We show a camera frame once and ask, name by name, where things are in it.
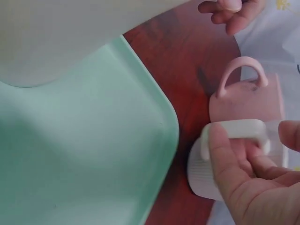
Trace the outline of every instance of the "hand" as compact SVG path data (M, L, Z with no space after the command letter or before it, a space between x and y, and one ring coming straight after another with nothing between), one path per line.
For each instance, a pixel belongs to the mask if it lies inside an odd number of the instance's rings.
M283 121L279 136L300 150L300 121ZM277 167L253 144L229 141L219 124L210 128L210 158L215 182L240 225L300 224L300 172Z
M266 0L217 0L204 1L200 13L212 13L214 24L226 24L226 32L233 35L245 29L264 9Z

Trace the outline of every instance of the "white cloth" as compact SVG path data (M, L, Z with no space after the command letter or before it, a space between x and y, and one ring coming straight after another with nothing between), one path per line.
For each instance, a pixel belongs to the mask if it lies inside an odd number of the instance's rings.
M277 73L285 104L285 118L300 120L300 0L267 0L265 10L235 35L242 56L261 62L266 73ZM257 76L243 67L241 78ZM300 153L289 151L289 168L300 170ZM234 225L223 202L216 202L209 225Z

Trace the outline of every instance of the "tray rim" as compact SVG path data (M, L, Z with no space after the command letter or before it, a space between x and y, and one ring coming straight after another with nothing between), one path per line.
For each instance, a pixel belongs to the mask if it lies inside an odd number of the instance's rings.
M172 154L172 157L170 158L170 162L169 164L165 165L165 172L164 174L161 175L161 178L159 180L158 183L160 183L160 185L157 186L156 190L153 191L153 195L150 197L150 199L152 199L151 202L149 202L148 206L146 207L146 210L144 212L144 214L142 215L140 222L138 223L138 225L143 225L145 224L149 213L156 201L156 198L158 196L158 193L165 181L165 178L167 176L167 173L169 171L169 168L173 162L174 156L177 152L177 148L178 148L178 144L179 144L179 137L180 137L180 127L179 127L179 121L178 121L178 117L176 114L176 111L173 107L173 105L171 104L170 100L167 98L167 96L165 95L165 93L163 92L163 90L160 88L159 84L155 81L155 79L153 78L153 76L151 75L151 73L148 71L148 69L146 68L146 66L143 64L142 60L138 57L138 55L135 53L135 51L133 50L133 48L131 47L131 45L129 44L129 42L125 39L125 37L123 35L121 35L118 39L120 39L123 44L127 47L127 49L130 51L130 53L132 54L133 57L135 57L137 63L139 66L141 66L141 68L145 71L145 74L147 75L147 79L149 84L152 85L153 88L155 88L159 94L161 95L161 97L163 98L163 100L165 101L165 104L168 106L169 110L170 110L170 116L169 120L173 120L174 122L174 126L176 127L176 130L173 131L173 135L174 138L177 139L177 141L174 143L174 152Z

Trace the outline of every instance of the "table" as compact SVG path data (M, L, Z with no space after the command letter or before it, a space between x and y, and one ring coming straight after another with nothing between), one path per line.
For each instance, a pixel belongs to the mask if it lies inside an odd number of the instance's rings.
M209 123L209 96L226 64L240 56L234 37L224 26L201 15L193 0L159 15L125 34L146 68L171 101L178 116L180 140L146 225L203 225L212 200L189 188L186 167L190 148ZM229 82L237 81L240 70Z

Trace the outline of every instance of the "mug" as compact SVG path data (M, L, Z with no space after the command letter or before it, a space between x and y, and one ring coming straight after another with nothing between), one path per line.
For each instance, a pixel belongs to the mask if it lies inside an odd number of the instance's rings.
M229 75L242 66L252 67L258 79L248 79L225 87ZM238 57L226 67L219 88L210 97L210 121L258 119L282 120L284 104L277 74L266 76L261 64L250 57Z

